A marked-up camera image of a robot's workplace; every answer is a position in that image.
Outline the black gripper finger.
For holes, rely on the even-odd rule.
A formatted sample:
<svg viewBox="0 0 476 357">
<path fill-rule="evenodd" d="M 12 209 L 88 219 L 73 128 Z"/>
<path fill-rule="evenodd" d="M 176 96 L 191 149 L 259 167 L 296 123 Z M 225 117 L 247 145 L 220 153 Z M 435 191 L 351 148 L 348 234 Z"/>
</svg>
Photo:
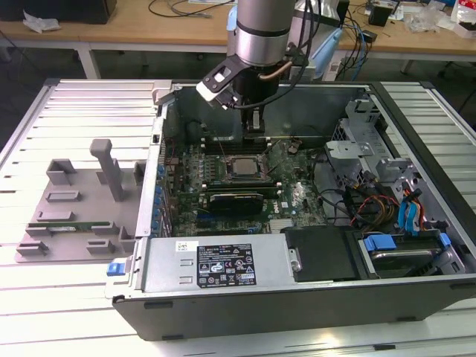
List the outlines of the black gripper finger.
<svg viewBox="0 0 476 357">
<path fill-rule="evenodd" d="M 264 106 L 242 110 L 242 136 L 245 141 L 265 136 L 264 110 Z"/>
</svg>

